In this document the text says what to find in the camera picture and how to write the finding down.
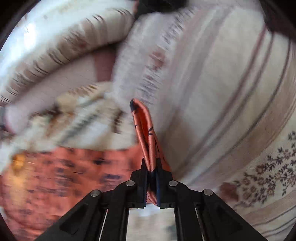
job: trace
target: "silver rivet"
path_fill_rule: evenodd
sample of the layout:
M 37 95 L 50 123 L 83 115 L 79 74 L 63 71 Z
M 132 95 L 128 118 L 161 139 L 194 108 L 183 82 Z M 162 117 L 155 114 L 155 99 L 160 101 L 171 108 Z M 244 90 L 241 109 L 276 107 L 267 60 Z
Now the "silver rivet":
M 92 192 L 91 192 L 91 196 L 92 196 L 92 197 L 97 197 L 97 196 L 100 195 L 100 193 L 101 193 L 100 190 L 92 190 Z
M 171 181 L 168 182 L 168 184 L 169 184 L 171 187 L 175 187 L 175 186 L 178 185 L 178 182 L 175 181 L 175 180 L 171 180 Z
M 205 194 L 206 196 L 211 196 L 211 195 L 213 194 L 213 191 L 212 191 L 211 189 L 205 189 L 205 190 L 204 190 L 204 194 Z
M 133 180 L 129 180 L 129 181 L 126 182 L 126 185 L 128 187 L 132 187 L 133 185 L 135 185 L 135 182 Z

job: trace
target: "orange cloth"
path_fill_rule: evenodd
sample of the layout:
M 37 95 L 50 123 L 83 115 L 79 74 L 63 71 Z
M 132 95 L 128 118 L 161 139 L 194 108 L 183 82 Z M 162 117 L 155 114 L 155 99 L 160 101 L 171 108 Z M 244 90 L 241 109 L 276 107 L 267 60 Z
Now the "orange cloth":
M 153 130 L 148 109 L 131 101 L 139 144 L 125 150 L 93 151 L 59 147 L 52 152 L 24 153 L 19 172 L 11 165 L 3 175 L 2 205 L 7 225 L 19 241 L 33 240 L 63 216 L 91 190 L 114 189 L 141 168 L 144 157 L 148 171 L 160 158 L 169 170 Z M 156 196 L 148 191 L 156 204 Z

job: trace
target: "orange patterned cloth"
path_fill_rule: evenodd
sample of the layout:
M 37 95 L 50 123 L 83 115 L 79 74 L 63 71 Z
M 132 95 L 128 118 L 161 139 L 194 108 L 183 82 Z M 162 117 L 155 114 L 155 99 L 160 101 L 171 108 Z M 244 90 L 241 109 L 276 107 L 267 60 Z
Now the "orange patterned cloth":
M 33 240 L 63 216 L 91 190 L 108 191 L 129 180 L 141 168 L 144 157 L 148 171 L 160 158 L 165 162 L 146 106 L 134 99 L 131 109 L 139 144 L 124 150 L 93 151 L 58 147 L 52 152 L 25 152 L 23 168 L 13 164 L 5 171 L 1 205 L 7 225 L 19 241 Z M 155 194 L 148 200 L 156 204 Z

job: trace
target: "floral pattern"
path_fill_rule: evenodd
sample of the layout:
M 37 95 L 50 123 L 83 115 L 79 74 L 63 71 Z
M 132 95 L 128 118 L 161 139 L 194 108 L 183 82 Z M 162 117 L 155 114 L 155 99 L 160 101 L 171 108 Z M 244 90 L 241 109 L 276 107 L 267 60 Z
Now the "floral pattern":
M 276 187 L 281 185 L 281 195 L 296 184 L 296 132 L 288 135 L 288 148 L 279 147 L 275 155 L 267 155 L 267 162 L 256 167 L 255 173 L 244 172 L 243 178 L 234 180 L 236 193 L 241 200 L 234 206 L 252 207 L 255 203 L 264 204 L 275 195 Z

